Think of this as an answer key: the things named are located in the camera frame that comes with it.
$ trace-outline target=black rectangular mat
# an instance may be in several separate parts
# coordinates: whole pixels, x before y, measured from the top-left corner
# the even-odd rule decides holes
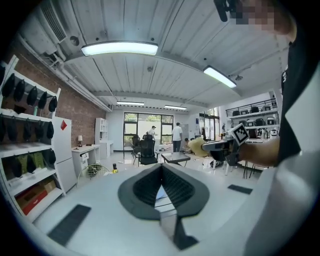
[[[233,184],[228,186],[228,189],[231,189],[231,190],[234,190],[234,191],[238,191],[238,192],[241,192],[241,193],[245,193],[245,194],[248,194],[248,195],[250,195],[251,192],[252,192],[251,188],[247,188],[247,187],[244,187],[244,186],[237,186],[237,185],[233,185]]]
[[[82,221],[86,218],[91,208],[78,204],[65,216],[58,225],[48,234],[52,240],[65,246],[76,232]]]

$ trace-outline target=person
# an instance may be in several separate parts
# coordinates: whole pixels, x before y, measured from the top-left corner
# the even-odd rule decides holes
[[[148,131],[148,134],[152,135],[153,140],[155,140],[155,135],[156,135],[155,129],[156,129],[156,127],[154,125],[152,125],[151,129]]]
[[[206,130],[204,127],[202,127],[201,135],[203,136],[203,140],[205,141],[207,139],[207,137],[206,137]]]
[[[172,130],[173,152],[180,152],[180,146],[182,141],[182,129],[180,123],[176,123],[176,127]]]
[[[312,78],[319,62],[319,47],[317,40],[311,38],[314,34],[307,33],[310,28],[303,27],[303,20],[298,22],[274,0],[247,0],[242,2],[241,8],[250,24],[271,34],[283,35],[290,41],[287,67],[281,77],[283,101],[279,138],[261,144],[245,143],[239,150],[239,161],[247,160],[266,167],[277,166],[301,150],[286,113]]]
[[[185,141],[185,145],[182,147],[182,150],[186,153],[191,153],[191,148],[188,146],[189,139],[185,138],[184,141]]]

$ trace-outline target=red box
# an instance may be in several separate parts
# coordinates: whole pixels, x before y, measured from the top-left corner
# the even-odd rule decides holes
[[[44,187],[36,185],[18,195],[16,201],[23,213],[27,215],[47,195],[48,192]]]

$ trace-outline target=brick wall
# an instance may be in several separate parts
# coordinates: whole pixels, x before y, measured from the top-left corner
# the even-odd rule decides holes
[[[106,112],[92,102],[84,98],[70,86],[64,83],[59,77],[53,74],[46,66],[36,59],[25,47],[18,41],[14,41],[8,49],[7,55],[4,58],[6,63],[9,63],[11,57],[16,55],[19,58],[15,70],[29,79],[35,81],[39,85],[49,89],[52,92],[57,92],[61,88],[58,105],[55,115],[57,117],[71,119],[71,144],[76,147],[78,144],[78,135],[82,135],[82,144],[93,144],[95,142],[95,121],[96,118],[106,118]],[[27,108],[27,114],[32,114],[33,109],[30,109],[27,104],[24,104],[23,99],[19,102],[19,106]],[[13,108],[14,101],[9,98],[3,103],[2,107]],[[23,133],[22,126],[19,125],[19,134]],[[7,138],[3,143],[11,143]]]

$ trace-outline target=white refrigerator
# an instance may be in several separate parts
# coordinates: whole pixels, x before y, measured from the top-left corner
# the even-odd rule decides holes
[[[67,192],[77,183],[71,152],[72,122],[70,119],[55,116],[52,123],[54,128],[53,143],[57,172],[60,176],[62,186]]]

